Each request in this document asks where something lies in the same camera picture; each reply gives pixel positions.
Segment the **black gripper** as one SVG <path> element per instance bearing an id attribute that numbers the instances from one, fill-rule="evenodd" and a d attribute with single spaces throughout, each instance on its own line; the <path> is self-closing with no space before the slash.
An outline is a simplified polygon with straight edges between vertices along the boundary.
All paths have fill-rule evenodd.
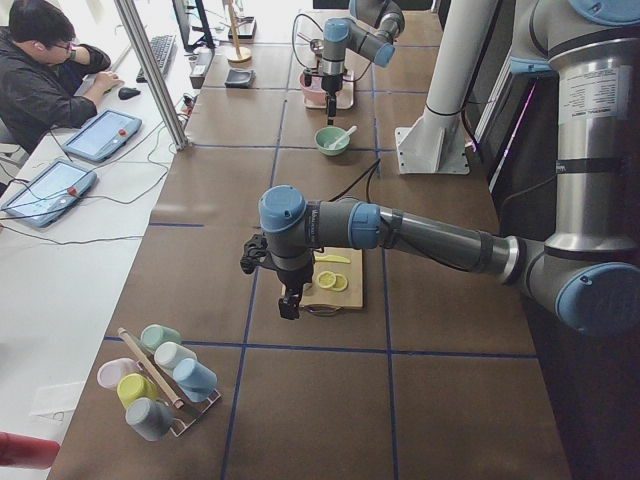
<path id="1" fill-rule="evenodd" d="M 338 84 L 338 77 L 336 75 L 325 75 L 321 71 L 313 70 L 310 68 L 305 68 L 302 72 L 308 72 L 314 76 L 321 76 L 321 85 L 322 89 L 326 92 L 325 99 L 325 113 L 326 113 L 326 124 L 334 125 L 336 110 L 337 110 L 337 100 L 336 97 L 340 96 L 340 91 L 342 89 L 342 85 Z M 335 96 L 327 95 L 329 93 L 328 87 L 335 87 Z"/>
<path id="2" fill-rule="evenodd" d="M 291 258 L 279 257 L 268 248 L 264 234 L 254 234 L 244 244 L 240 267 L 245 274 L 252 274 L 258 267 L 274 271 L 285 287 L 284 297 L 278 299 L 280 317 L 287 320 L 299 318 L 303 288 L 312 282 L 314 270 L 313 255 L 309 249 Z"/>

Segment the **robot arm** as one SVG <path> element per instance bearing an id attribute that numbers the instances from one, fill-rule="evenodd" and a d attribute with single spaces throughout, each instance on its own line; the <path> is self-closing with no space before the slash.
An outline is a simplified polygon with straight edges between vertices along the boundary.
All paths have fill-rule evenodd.
<path id="1" fill-rule="evenodd" d="M 400 128 L 401 174 L 453 173 L 447 148 L 452 117 L 490 37 L 498 1 L 452 1 L 424 112 Z M 404 30 L 394 1 L 349 1 L 349 17 L 325 23 L 321 73 L 338 91 L 347 49 L 386 67 Z M 303 287 L 313 280 L 312 253 L 324 247 L 396 249 L 462 272 L 496 275 L 583 334 L 605 336 L 639 322 L 639 267 L 622 261 L 636 249 L 620 206 L 623 134 L 639 68 L 639 1 L 516 1 L 511 72 L 559 75 L 555 231 L 543 241 L 495 236 L 353 198 L 307 201 L 291 185 L 259 200 L 261 233 L 244 245 L 242 270 L 277 273 L 282 318 L 299 318 Z"/>
<path id="2" fill-rule="evenodd" d="M 405 20 L 392 1 L 352 1 L 348 18 L 331 18 L 323 31 L 321 61 L 322 89 L 326 98 L 329 126 L 337 114 L 337 93 L 343 86 L 346 52 L 359 54 L 371 63 L 385 67 L 394 52 L 396 38 Z M 380 207 L 353 200 L 308 202 L 293 187 L 284 189 L 290 203 L 283 210 L 283 232 L 270 242 L 272 259 L 281 262 L 278 278 L 285 286 L 279 299 L 280 315 L 299 317 L 304 285 L 312 280 L 313 251 L 328 246 L 371 249 L 378 246 Z"/>

